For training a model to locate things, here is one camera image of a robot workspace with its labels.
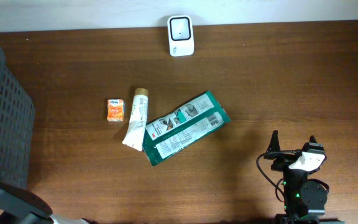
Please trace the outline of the green white sponge package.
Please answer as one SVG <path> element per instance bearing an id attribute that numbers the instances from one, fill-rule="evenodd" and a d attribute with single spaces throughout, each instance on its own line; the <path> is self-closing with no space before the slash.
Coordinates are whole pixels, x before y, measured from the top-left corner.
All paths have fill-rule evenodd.
<path id="1" fill-rule="evenodd" d="M 142 147 L 151 165 L 156 166 L 229 122 L 224 108 L 206 91 L 148 123 Z"/>

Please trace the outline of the white tube brown cap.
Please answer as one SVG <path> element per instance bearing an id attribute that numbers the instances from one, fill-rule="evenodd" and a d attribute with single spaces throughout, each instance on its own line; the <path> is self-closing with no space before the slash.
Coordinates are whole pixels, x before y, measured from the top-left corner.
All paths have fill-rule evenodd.
<path id="1" fill-rule="evenodd" d="M 142 151 L 145 127 L 147 124 L 149 91 L 136 88 L 129 120 L 129 127 L 122 143 L 137 151 Z"/>

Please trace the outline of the orange tissue pack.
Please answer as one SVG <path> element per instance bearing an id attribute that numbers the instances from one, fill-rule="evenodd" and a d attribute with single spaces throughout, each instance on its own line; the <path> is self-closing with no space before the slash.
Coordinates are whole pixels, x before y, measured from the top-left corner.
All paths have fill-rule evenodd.
<path id="1" fill-rule="evenodd" d="M 107 101 L 107 120 L 109 122 L 124 121 L 125 103 L 122 99 L 110 99 Z"/>

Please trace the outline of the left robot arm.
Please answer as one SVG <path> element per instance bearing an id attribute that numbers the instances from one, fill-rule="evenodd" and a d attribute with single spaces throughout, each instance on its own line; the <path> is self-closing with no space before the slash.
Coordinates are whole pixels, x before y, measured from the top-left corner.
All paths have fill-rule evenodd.
<path id="1" fill-rule="evenodd" d="M 0 223 L 7 224 L 90 224 L 85 218 L 69 219 L 53 214 L 51 207 L 36 194 L 0 182 Z"/>

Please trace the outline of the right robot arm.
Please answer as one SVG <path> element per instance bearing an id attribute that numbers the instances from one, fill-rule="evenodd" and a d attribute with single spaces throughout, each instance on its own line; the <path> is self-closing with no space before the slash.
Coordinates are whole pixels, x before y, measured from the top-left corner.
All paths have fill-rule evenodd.
<path id="1" fill-rule="evenodd" d="M 262 170 L 260 159 L 271 160 L 272 171 L 281 172 L 283 177 L 273 182 Z M 282 150 L 278 131 L 274 130 L 265 153 L 256 159 L 259 172 L 275 188 L 276 198 L 284 205 L 284 214 L 277 214 L 274 223 L 342 223 L 335 218 L 325 216 L 325 204 L 328 201 L 329 185 L 310 175 L 320 170 L 327 159 L 324 147 L 310 136 L 301 149 Z"/>

